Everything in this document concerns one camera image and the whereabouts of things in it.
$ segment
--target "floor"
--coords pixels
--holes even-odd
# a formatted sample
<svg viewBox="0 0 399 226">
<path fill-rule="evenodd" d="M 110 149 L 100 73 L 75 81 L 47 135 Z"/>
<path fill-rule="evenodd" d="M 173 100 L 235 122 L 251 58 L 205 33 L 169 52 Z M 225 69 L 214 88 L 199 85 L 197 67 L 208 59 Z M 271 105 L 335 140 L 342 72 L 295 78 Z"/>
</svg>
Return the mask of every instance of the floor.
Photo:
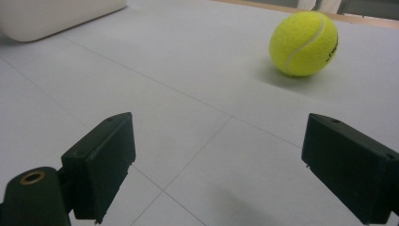
<svg viewBox="0 0 399 226">
<path fill-rule="evenodd" d="M 243 18 L 286 14 L 204 2 L 129 0 L 122 11 L 43 40 L 0 34 L 0 194 L 21 172 L 59 169 L 60 156 L 88 131 L 130 111 L 137 159 L 102 225 L 360 226 L 301 161 L 307 115 L 334 114 L 399 148 L 398 126 L 387 120 L 396 111 L 385 110 L 396 103 L 379 101 L 396 98 L 384 90 L 397 82 L 363 80 L 353 89 L 333 66 L 307 80 L 283 77 L 264 65 L 265 40 L 256 37 L 269 30 Z M 243 37 L 251 41 L 243 45 Z M 367 95 L 373 85 L 382 94 Z M 375 115 L 381 126 L 367 123 Z M 94 223 L 70 217 L 74 226 Z"/>
</svg>

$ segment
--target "screw hole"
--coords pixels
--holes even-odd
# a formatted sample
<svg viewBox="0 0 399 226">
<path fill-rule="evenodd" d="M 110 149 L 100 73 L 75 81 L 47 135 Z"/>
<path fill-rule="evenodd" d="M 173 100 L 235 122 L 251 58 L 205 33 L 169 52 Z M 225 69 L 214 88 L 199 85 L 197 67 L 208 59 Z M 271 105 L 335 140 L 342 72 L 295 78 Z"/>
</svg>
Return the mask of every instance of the screw hole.
<svg viewBox="0 0 399 226">
<path fill-rule="evenodd" d="M 35 184 L 38 181 L 41 181 L 46 174 L 43 171 L 33 171 L 26 174 L 20 181 L 20 184 L 23 186 L 29 186 Z"/>
</svg>

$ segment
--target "white object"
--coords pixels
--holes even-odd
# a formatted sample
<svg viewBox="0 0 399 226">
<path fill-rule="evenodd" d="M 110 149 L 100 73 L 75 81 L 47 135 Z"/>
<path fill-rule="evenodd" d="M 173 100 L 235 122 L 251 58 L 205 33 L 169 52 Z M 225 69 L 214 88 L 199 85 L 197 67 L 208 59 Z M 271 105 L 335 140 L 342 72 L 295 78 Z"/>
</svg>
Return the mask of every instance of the white object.
<svg viewBox="0 0 399 226">
<path fill-rule="evenodd" d="M 125 6 L 126 0 L 0 0 L 0 30 L 13 40 L 38 40 Z"/>
</svg>

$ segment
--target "white tiled floor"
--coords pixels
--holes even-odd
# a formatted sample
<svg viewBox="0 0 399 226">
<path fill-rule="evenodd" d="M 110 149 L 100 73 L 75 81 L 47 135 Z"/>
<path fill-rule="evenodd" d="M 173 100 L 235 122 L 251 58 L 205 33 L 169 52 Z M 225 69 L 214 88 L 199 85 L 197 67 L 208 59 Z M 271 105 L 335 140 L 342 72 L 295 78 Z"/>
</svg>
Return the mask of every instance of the white tiled floor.
<svg viewBox="0 0 399 226">
<path fill-rule="evenodd" d="M 267 54 L 286 16 L 131 0 L 43 40 L 0 34 L 0 195 L 25 170 L 58 169 L 95 125 L 131 111 L 137 159 L 105 226 L 361 225 L 306 169 L 301 146 L 315 112 L 399 150 L 399 32 L 337 23 L 331 64 L 294 79 Z"/>
</svg>

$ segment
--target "tennis ball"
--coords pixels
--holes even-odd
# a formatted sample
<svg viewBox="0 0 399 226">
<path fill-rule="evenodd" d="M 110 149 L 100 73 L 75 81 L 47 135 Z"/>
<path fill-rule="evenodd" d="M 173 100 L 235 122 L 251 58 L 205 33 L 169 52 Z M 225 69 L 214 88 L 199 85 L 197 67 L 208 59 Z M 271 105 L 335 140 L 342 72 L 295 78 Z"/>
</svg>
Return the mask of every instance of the tennis ball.
<svg viewBox="0 0 399 226">
<path fill-rule="evenodd" d="M 338 31 L 324 14 L 298 12 L 279 24 L 270 40 L 269 53 L 276 67 L 293 76 L 322 70 L 335 56 Z"/>
</svg>

